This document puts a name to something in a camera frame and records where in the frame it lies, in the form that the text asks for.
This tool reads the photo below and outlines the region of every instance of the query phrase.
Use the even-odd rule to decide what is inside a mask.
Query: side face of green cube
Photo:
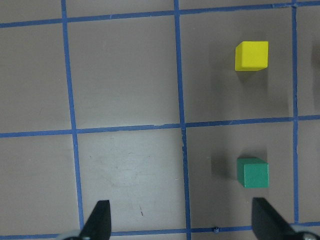
[[[245,188],[268,188],[269,165],[259,158],[239,158],[237,179]]]

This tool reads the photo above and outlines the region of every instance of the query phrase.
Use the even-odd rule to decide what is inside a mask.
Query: gray floor
[[[0,1],[0,239],[51,240],[101,199],[112,240],[253,240],[241,230],[252,197],[320,232],[320,6],[296,8],[295,113],[292,7],[281,0],[179,0],[182,12],[218,8],[180,15],[181,45],[173,0],[66,0],[70,74],[63,2]],[[267,69],[234,71],[241,41],[269,41]],[[238,157],[267,161],[270,187],[244,189]]]

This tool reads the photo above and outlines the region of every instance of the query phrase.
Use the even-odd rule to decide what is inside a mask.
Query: green block
[[[245,188],[269,187],[269,164],[260,158],[238,158],[237,179]]]

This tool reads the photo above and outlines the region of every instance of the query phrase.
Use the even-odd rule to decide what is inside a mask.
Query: yellow cube
[[[268,67],[267,41],[243,41],[235,48],[236,71],[259,71]]]

